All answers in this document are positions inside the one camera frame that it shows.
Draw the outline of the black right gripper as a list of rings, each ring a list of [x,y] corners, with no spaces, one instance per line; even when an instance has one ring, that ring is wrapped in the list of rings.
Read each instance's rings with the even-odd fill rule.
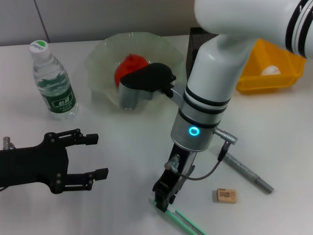
[[[178,173],[189,177],[195,168],[193,162],[196,155],[196,152],[184,150],[174,144],[168,162],[176,162]],[[64,191],[90,191],[94,181],[105,180],[108,172],[108,168],[102,168],[83,174],[68,174],[65,178]],[[165,169],[153,186],[156,207],[162,212],[166,212],[169,204],[174,202],[185,181],[186,179],[183,177]]]

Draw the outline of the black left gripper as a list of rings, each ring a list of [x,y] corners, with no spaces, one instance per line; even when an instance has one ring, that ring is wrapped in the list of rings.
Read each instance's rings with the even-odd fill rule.
[[[54,194],[65,191],[68,156],[66,147],[94,145],[98,134],[83,135],[80,129],[47,133],[37,146],[0,152],[0,189],[43,183]]]

